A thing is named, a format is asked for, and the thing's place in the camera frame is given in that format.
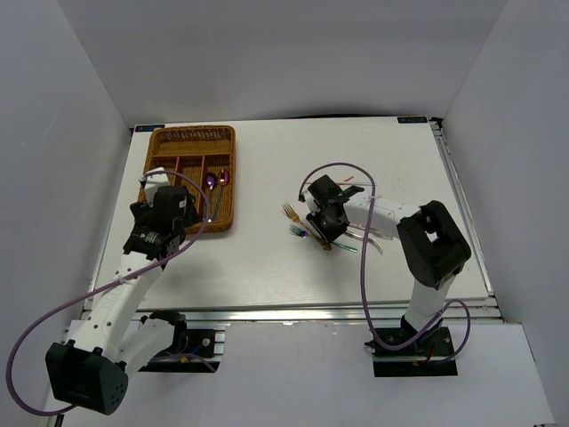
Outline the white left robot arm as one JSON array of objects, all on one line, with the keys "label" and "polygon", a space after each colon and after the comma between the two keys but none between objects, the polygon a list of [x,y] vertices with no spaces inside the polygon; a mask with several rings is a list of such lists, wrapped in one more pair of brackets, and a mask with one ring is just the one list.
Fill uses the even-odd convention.
[{"label": "white left robot arm", "polygon": [[149,195],[149,201],[130,207],[134,226],[116,269],[118,286],[103,292],[66,343],[55,343],[46,353],[52,394],[59,401],[111,415],[134,374],[159,353],[177,355],[187,347],[185,318],[173,310],[156,311],[136,333],[125,333],[162,274],[162,261],[179,250],[187,227],[198,220],[196,199],[186,187],[164,185]]}]

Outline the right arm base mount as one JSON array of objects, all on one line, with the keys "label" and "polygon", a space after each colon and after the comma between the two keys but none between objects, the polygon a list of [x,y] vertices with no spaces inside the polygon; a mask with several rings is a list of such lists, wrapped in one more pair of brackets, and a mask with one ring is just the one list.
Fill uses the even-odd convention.
[{"label": "right arm base mount", "polygon": [[451,377],[458,375],[453,339],[438,322],[418,340],[401,350],[386,350],[374,339],[365,343],[373,358],[376,378]]}]

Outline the iridescent rainbow fork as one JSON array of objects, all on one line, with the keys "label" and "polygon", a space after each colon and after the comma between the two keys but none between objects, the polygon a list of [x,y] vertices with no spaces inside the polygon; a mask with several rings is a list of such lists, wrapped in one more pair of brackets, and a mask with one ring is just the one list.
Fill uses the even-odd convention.
[{"label": "iridescent rainbow fork", "polygon": [[342,250],[345,250],[345,251],[348,251],[348,252],[351,252],[351,253],[357,253],[357,252],[358,252],[358,250],[357,250],[355,247],[353,247],[353,246],[346,246],[346,245],[343,245],[343,244],[341,244],[341,243],[335,243],[335,242],[326,243],[326,242],[324,242],[321,238],[314,237],[314,236],[313,236],[312,234],[310,234],[307,230],[305,230],[305,229],[303,229],[303,228],[300,228],[300,227],[297,227],[297,226],[294,226],[294,225],[290,225],[290,226],[289,226],[289,232],[290,232],[291,234],[293,234],[294,236],[299,237],[299,238],[313,238],[313,239],[315,239],[315,240],[317,241],[317,243],[318,243],[325,251],[331,251],[332,248],[335,246],[335,247],[337,247],[337,248],[340,248],[340,249],[342,249]]}]

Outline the woven wicker cutlery tray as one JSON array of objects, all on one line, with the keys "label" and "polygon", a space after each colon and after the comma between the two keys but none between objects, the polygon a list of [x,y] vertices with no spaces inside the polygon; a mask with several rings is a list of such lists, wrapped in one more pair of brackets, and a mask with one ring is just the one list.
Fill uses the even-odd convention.
[{"label": "woven wicker cutlery tray", "polygon": [[[200,190],[177,176],[169,176],[172,185],[184,185],[196,198],[195,207],[204,217],[206,198],[205,175],[221,169],[230,172],[229,185],[224,189],[219,214],[215,222],[205,227],[209,233],[230,230],[235,213],[236,189],[236,130],[230,125],[185,125],[156,129],[150,134],[144,172],[163,167],[181,173],[201,186]],[[213,191],[211,218],[220,187]]]}]

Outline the blue label sticker left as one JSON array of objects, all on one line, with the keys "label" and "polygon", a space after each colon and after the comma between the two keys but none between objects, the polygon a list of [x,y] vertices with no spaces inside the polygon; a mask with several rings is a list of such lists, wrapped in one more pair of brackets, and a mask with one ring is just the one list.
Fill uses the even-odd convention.
[{"label": "blue label sticker left", "polygon": [[152,133],[156,129],[163,129],[163,128],[165,128],[164,124],[136,125],[133,130],[136,133]]}]

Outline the gold fork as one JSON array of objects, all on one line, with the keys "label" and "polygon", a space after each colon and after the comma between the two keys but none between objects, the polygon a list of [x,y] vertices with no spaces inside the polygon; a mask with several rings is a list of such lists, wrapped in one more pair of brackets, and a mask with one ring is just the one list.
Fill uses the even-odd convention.
[{"label": "gold fork", "polygon": [[308,225],[306,225],[300,218],[300,216],[293,210],[293,208],[288,204],[288,203],[284,203],[282,205],[283,210],[284,210],[284,214],[287,216],[287,218],[294,223],[294,226],[303,228],[305,230],[307,230],[310,234],[312,234],[314,237],[318,237],[320,238],[317,233],[312,230]]}]

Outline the pink handle silver fork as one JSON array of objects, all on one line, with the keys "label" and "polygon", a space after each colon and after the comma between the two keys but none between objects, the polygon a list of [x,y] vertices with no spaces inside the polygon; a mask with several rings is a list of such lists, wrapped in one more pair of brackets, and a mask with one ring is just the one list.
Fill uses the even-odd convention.
[{"label": "pink handle silver fork", "polygon": [[[362,232],[365,231],[365,226],[363,226],[363,225],[350,224],[349,227],[353,230],[359,230]],[[391,234],[386,233],[386,232],[379,230],[379,229],[375,229],[375,228],[370,228],[370,234],[374,235],[377,238],[381,238],[381,239],[385,239],[385,240],[392,240],[394,238]]]}]

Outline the blue label sticker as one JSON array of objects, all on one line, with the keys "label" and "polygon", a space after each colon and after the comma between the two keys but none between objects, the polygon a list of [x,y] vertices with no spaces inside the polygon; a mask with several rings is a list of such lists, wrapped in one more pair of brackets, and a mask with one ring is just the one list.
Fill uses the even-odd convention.
[{"label": "blue label sticker", "polygon": [[164,124],[136,125],[133,130],[136,133],[152,133],[156,129],[163,129],[163,128],[165,128]]},{"label": "blue label sticker", "polygon": [[399,124],[427,124],[429,120],[425,116],[397,117]]}]

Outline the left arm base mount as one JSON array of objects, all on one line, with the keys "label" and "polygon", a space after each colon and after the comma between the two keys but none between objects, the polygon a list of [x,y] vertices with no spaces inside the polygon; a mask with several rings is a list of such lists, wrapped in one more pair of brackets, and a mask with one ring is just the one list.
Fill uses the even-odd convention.
[{"label": "left arm base mount", "polygon": [[140,324],[150,319],[160,319],[174,327],[172,345],[158,352],[140,372],[175,374],[213,374],[220,362],[215,361],[220,352],[215,345],[220,343],[218,330],[189,328],[186,317],[174,310],[158,310],[149,316],[142,316]]}]

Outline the gold bowl purple spoon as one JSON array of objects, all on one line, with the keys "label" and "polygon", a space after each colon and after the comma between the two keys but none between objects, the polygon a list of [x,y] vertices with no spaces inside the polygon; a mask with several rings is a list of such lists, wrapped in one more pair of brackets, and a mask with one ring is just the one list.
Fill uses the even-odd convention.
[{"label": "gold bowl purple spoon", "polygon": [[204,202],[204,221],[210,222],[211,219],[211,204],[212,204],[212,194],[217,188],[219,182],[216,173],[208,172],[205,175],[205,186],[206,186],[206,198]]}]

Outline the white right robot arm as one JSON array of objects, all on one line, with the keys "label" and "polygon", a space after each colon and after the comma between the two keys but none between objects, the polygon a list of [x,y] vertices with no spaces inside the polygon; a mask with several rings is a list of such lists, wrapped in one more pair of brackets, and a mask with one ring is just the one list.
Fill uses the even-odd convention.
[{"label": "white right robot arm", "polygon": [[326,174],[302,190],[299,200],[309,209],[306,219],[327,243],[334,242],[353,223],[364,227],[360,291],[367,320],[365,262],[370,231],[381,231],[400,242],[414,279],[412,296],[401,319],[401,342],[385,342],[377,333],[373,337],[389,351],[406,349],[420,355],[430,348],[432,330],[447,308],[450,286],[471,257],[470,246],[445,205],[436,200],[425,205],[402,204],[360,186],[342,189]]}]

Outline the blue label sticker right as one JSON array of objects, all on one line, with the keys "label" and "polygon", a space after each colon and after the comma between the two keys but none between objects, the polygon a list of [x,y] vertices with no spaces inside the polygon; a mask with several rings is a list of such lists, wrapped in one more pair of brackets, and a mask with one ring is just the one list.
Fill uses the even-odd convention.
[{"label": "blue label sticker right", "polygon": [[397,117],[399,124],[427,124],[429,120],[425,116]]}]

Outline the iridescent purple spoon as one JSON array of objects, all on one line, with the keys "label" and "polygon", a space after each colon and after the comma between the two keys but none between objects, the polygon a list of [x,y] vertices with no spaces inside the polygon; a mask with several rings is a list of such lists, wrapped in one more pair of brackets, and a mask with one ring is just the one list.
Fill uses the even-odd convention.
[{"label": "iridescent purple spoon", "polygon": [[217,220],[219,210],[220,210],[223,192],[224,192],[224,189],[229,185],[229,182],[230,182],[229,170],[228,169],[221,169],[220,172],[218,173],[218,186],[220,187],[220,192],[219,192],[219,195],[217,197],[217,201],[216,201],[214,211],[212,214],[212,221],[213,222],[215,222]]}]

